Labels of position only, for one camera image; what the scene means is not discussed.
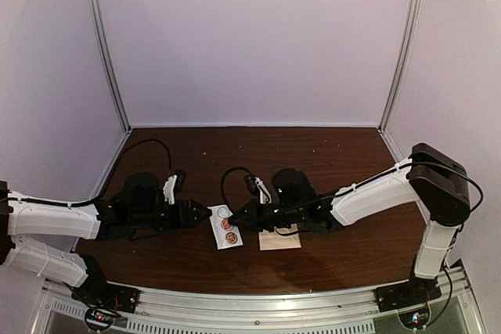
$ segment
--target white wall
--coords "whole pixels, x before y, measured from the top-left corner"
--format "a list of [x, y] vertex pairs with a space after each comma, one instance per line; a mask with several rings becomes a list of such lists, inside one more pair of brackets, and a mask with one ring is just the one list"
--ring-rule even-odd
[[[87, 199], [122, 137], [88, 0], [0, 0], [0, 9], [0, 179], [33, 196]], [[0, 267], [2, 332], [27, 331], [41, 283]]]
[[132, 125], [377, 125], [408, 0], [100, 0]]
[[488, 332], [499, 332], [501, 309], [500, 57], [501, 0], [423, 0], [388, 128], [402, 154], [417, 142], [430, 143], [463, 163], [485, 190], [485, 204], [467, 222], [455, 251]]

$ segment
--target white panel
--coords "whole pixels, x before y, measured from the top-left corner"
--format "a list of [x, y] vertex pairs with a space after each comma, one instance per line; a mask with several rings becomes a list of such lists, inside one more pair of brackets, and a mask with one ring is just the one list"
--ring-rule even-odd
[[[122, 138], [88, 0], [0, 0], [0, 10], [0, 179], [87, 199]], [[42, 282], [0, 267], [1, 332], [27, 332]]]
[[463, 258], [488, 332], [499, 332], [501, 308], [500, 56], [501, 0], [423, 0], [389, 125], [403, 155], [428, 142], [464, 164], [485, 190], [485, 204], [467, 222], [455, 254]]
[[133, 125], [376, 125], [408, 0], [101, 0]]

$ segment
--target wood grain surface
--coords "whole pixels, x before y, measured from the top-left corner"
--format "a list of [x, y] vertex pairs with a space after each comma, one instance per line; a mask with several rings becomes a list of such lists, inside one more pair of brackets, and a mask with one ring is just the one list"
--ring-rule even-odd
[[[187, 171], [179, 198], [206, 206], [222, 202], [221, 175], [245, 166], [270, 191], [271, 176], [285, 167], [304, 171], [318, 193], [364, 180], [393, 164], [375, 129], [358, 128], [161, 128], [137, 129], [128, 145], [144, 138], [166, 142], [173, 168]], [[145, 144], [124, 157], [107, 195], [125, 177], [149, 171], [162, 179], [167, 160], [159, 145]], [[233, 207], [250, 199], [243, 173], [227, 179]], [[218, 251], [210, 223], [138, 242], [81, 240], [107, 278], [136, 286], [196, 293], [298, 293], [394, 282], [409, 277], [424, 221], [414, 204], [365, 218], [342, 232], [301, 234], [302, 248], [259, 251], [258, 234], [243, 232], [244, 245]]]

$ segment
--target vertical metal post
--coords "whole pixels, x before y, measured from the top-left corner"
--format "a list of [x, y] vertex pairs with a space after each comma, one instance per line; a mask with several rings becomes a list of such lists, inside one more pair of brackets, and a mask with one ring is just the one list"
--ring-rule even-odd
[[410, 45], [416, 29], [420, 7], [421, 0], [409, 0], [409, 9], [407, 10], [407, 20], [405, 21], [404, 35], [400, 46], [400, 52], [398, 53], [397, 66], [395, 68], [390, 93], [388, 94], [383, 117], [381, 118], [379, 126], [379, 130], [382, 134], [386, 131], [391, 112], [395, 107], [395, 100], [397, 99], [398, 90], [400, 89], [400, 85], [402, 83], [407, 60], [409, 59]]
[[122, 101], [120, 90], [117, 85], [117, 78], [115, 76], [113, 64], [111, 63], [110, 49], [108, 47], [108, 41], [106, 39], [106, 34], [104, 30], [104, 22], [103, 22], [103, 15], [101, 13], [101, 6], [99, 4], [99, 0], [89, 0], [89, 1], [91, 5], [92, 19], [94, 21], [94, 28], [96, 29], [96, 38], [99, 47], [99, 54], [101, 55], [101, 61], [103, 63], [106, 80], [110, 88], [111, 98], [114, 102], [115, 110], [117, 111], [122, 130], [124, 131], [124, 133], [127, 133], [131, 130], [131, 126], [128, 122], [124, 103]]

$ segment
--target robotic arm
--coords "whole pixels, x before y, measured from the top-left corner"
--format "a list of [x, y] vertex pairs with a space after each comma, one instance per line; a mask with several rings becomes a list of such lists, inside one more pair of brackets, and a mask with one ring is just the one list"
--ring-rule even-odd
[[[229, 223], [256, 232], [272, 232], [293, 223], [305, 231], [337, 232], [397, 205], [422, 203], [430, 221], [409, 281], [376, 292], [380, 311], [402, 309], [441, 295], [436, 277], [458, 230], [470, 216], [466, 176], [464, 167], [423, 143], [392, 168], [323, 196], [315, 193], [304, 173], [286, 169], [272, 178], [280, 203], [252, 199]], [[425, 318], [413, 320], [410, 325], [421, 329], [426, 322]]]
[[74, 298], [87, 305], [133, 312], [138, 291], [106, 281], [97, 261], [67, 253], [26, 234], [69, 235], [110, 241], [131, 236], [138, 229], [155, 232], [192, 228], [211, 211], [191, 199], [176, 199], [186, 179], [176, 171], [163, 189], [153, 174], [129, 176], [123, 189], [108, 200], [62, 203], [10, 192], [0, 181], [0, 264], [33, 271], [65, 283]]

